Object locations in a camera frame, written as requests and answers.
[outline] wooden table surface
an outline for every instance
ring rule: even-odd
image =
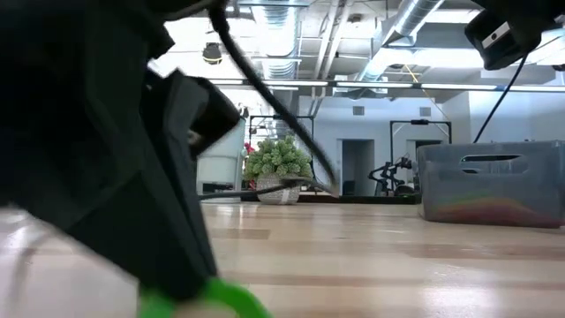
[[[428,223],[411,206],[204,211],[223,275],[275,318],[565,317],[561,231]],[[49,233],[22,264],[25,282],[15,291],[19,255]],[[135,316],[131,278],[17,211],[0,211],[0,252],[0,317]],[[233,317],[196,309],[177,316]]]

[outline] exposed ductwork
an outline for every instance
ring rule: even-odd
[[[377,52],[371,61],[366,65],[365,69],[358,75],[357,80],[376,81],[385,71],[382,60],[388,57],[382,57],[383,44],[389,44],[402,38],[415,37],[419,29],[425,24],[426,17],[433,11],[437,10],[444,0],[403,0],[398,8],[398,13],[388,21],[384,21],[377,28],[374,38],[374,45]]]
[[[298,37],[298,9],[284,6],[253,7],[253,16],[257,27],[265,30],[262,48],[268,57],[280,57],[279,60],[264,61],[263,75],[266,79],[294,79],[296,61],[285,61],[284,57],[296,54]]]

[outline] ceiling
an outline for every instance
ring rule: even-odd
[[[268,0],[286,2],[285,0]],[[351,78],[359,73],[371,60],[376,52],[373,37],[380,21],[394,17],[400,0],[360,0],[353,2],[348,17],[344,17],[340,12],[343,11],[343,0],[337,10],[335,23],[327,26],[327,15],[330,10],[330,0],[309,0],[310,5],[299,10],[298,36],[296,45],[298,49],[291,58],[297,62],[298,71],[295,80],[313,78],[316,61],[318,60],[320,45],[322,44],[322,31],[326,27],[333,27],[330,36],[332,41],[338,41],[337,29],[341,19],[356,17],[355,23],[347,23],[341,30],[341,39],[336,51],[335,58],[332,59],[329,67],[328,78],[333,79],[335,75],[348,75]],[[430,14],[426,19],[426,24],[418,32],[416,46],[418,48],[433,49],[467,49],[472,46],[467,42],[463,29],[465,23],[471,20],[480,7],[470,0],[446,0],[441,7]],[[252,17],[249,7],[239,8],[242,18],[230,19],[231,33],[245,51],[246,55],[258,66],[263,61],[272,59],[266,57],[265,46],[269,36],[256,25],[256,22],[249,19]],[[231,63],[229,58],[224,58],[220,65],[209,65],[202,61],[201,52],[207,42],[218,42],[217,34],[212,32],[206,17],[195,17],[182,19],[166,24],[170,34],[177,45],[173,47],[169,54],[160,58],[157,62],[161,72],[171,72],[175,67],[179,67],[190,75],[199,75],[209,78],[234,79],[241,78],[242,75],[237,67]],[[328,51],[324,55],[324,63],[329,60]],[[418,80],[428,83],[495,83],[506,84],[511,76],[511,72],[485,72],[480,65],[468,68],[441,67],[441,63],[434,65],[398,65],[400,67],[389,67],[382,74],[380,80],[406,81]],[[554,71],[551,66],[529,65],[530,71],[526,75],[521,75],[519,83],[522,84],[543,84],[551,80]],[[441,91],[430,92],[433,97],[441,98],[448,95]],[[424,96],[421,92],[408,92],[407,90],[389,90],[388,97],[420,97]]]

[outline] pipe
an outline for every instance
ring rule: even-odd
[[[334,40],[332,41],[332,45],[329,48],[329,57],[324,65],[324,71],[321,74],[321,78],[325,80],[329,75],[329,70],[332,67],[332,63],[334,63],[335,53],[337,52],[337,48],[339,48],[339,42],[342,40],[343,30],[345,29],[345,25],[347,24],[347,20],[350,16],[351,7],[355,3],[355,0],[345,0],[345,5],[343,6],[342,17],[339,21],[339,25],[335,31]]]
[[[382,44],[416,34],[425,24],[426,17],[431,12],[437,10],[440,5],[443,4],[443,1],[444,0],[403,0],[400,3],[398,13],[393,17],[395,21],[390,29],[384,26],[386,22],[380,24],[381,30],[376,35],[379,48],[377,48],[374,57],[359,74],[358,80],[378,80],[388,66],[383,64],[383,60],[388,60],[388,56],[381,56],[381,54],[387,54],[387,51],[380,48]]]
[[[334,31],[335,15],[337,14],[337,7],[339,6],[339,0],[332,0],[329,12],[328,12],[328,23],[326,24],[326,30],[321,38],[320,52],[318,52],[318,59],[316,60],[316,66],[314,67],[314,73],[312,74],[312,80],[317,80],[320,75],[321,65],[324,61],[324,56],[326,55],[326,50],[328,49],[329,38]]]
[[[262,47],[268,57],[294,57],[298,37],[298,9],[294,7],[252,7],[257,27],[266,30]],[[294,79],[296,61],[265,61],[263,74],[266,79]]]

